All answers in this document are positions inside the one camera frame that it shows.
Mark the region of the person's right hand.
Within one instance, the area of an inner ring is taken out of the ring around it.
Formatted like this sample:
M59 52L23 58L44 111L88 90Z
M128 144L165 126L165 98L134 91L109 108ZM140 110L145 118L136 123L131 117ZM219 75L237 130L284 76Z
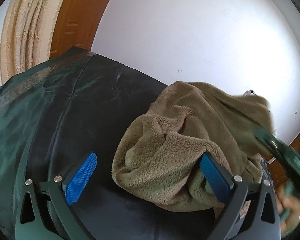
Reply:
M283 210L290 211L290 215L280 223L281 238L290 235L300 223L300 199L285 193L285 188L289 183L290 180L287 180L276 189L276 203L279 213L282 213Z

